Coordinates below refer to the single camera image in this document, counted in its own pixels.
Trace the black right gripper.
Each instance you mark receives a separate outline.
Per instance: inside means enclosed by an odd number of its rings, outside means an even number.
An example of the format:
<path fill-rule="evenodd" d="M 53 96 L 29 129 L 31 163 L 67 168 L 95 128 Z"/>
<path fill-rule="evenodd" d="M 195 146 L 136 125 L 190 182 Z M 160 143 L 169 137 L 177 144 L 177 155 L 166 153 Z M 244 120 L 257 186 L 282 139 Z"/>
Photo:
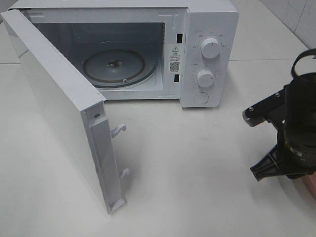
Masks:
<path fill-rule="evenodd" d="M 257 181 L 285 175 L 295 179 L 316 170 L 316 76 L 304 74 L 282 91 L 242 112 L 255 127 L 265 121 L 277 129 L 277 145 L 250 167 Z"/>

